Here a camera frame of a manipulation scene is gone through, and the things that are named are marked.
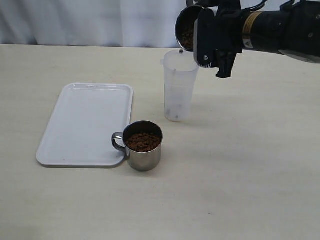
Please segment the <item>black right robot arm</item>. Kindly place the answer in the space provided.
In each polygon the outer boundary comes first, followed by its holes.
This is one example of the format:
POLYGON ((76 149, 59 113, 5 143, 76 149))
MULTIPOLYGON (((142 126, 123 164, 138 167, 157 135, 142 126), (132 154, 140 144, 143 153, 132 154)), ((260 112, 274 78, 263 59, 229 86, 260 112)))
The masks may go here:
POLYGON ((211 0, 194 23, 193 56, 202 68, 217 68, 216 77, 232 75, 243 51, 320 62, 320 4, 289 0, 278 11, 263 11, 265 1, 245 9, 238 0, 211 0))

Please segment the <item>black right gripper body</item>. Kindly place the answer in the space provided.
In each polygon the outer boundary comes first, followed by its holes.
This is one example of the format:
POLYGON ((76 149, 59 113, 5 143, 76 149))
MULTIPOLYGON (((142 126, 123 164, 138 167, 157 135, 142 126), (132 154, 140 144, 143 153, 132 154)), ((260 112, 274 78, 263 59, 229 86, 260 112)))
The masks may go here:
POLYGON ((237 43, 237 35, 242 15, 241 3, 239 0, 200 0, 198 6, 209 8, 214 11, 217 17, 217 46, 218 51, 242 52, 242 47, 237 43))

